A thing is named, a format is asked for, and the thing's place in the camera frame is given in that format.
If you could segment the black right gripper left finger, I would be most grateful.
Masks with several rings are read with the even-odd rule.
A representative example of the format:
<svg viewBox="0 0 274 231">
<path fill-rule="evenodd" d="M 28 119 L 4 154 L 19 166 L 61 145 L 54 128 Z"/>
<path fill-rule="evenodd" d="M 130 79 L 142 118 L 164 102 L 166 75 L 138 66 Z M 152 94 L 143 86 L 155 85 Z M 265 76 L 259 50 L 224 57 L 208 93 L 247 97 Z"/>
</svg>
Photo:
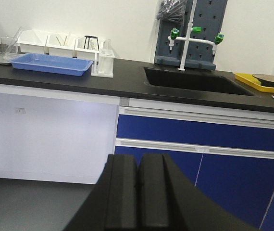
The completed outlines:
<svg viewBox="0 0 274 231">
<path fill-rule="evenodd" d="M 137 164 L 129 154 L 110 154 L 95 187 L 66 231 L 137 230 Z"/>
</svg>

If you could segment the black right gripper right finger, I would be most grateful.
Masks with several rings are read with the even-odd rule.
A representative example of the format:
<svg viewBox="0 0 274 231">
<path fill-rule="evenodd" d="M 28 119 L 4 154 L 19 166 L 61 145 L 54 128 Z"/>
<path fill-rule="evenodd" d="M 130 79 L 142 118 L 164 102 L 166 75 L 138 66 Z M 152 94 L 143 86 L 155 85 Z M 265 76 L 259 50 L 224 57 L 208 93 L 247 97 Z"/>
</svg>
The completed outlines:
<svg viewBox="0 0 274 231">
<path fill-rule="evenodd" d="M 142 231 L 256 230 L 196 188 L 168 154 L 144 154 L 139 182 Z"/>
</svg>

